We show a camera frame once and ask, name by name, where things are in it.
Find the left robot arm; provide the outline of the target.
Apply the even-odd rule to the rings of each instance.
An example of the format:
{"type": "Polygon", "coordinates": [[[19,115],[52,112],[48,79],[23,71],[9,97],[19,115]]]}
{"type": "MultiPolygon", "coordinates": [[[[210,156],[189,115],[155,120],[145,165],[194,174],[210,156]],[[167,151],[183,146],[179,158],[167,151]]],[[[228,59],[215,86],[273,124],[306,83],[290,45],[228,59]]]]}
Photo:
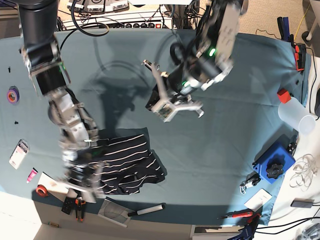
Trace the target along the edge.
{"type": "Polygon", "coordinates": [[[213,0],[200,19],[195,37],[184,46],[175,42],[170,56],[176,68],[160,71],[156,62],[144,60],[156,85],[145,108],[171,121],[178,112],[194,111],[204,115],[203,104],[192,100],[192,93],[206,91],[223,81],[233,69],[231,54],[239,30],[239,18],[248,10],[247,0],[213,0]]]}

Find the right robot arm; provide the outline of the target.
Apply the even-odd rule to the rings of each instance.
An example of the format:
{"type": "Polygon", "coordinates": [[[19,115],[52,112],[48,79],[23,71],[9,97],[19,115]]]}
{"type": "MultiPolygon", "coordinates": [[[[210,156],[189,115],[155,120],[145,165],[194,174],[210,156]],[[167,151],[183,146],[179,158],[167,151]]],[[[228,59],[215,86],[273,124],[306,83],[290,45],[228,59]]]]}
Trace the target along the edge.
{"type": "Polygon", "coordinates": [[[69,89],[70,76],[55,37],[57,0],[16,0],[23,47],[21,55],[37,93],[47,98],[48,116],[58,126],[59,145],[67,172],[59,183],[95,203],[102,162],[93,162],[91,150],[98,146],[99,129],[94,119],[69,89]]]}

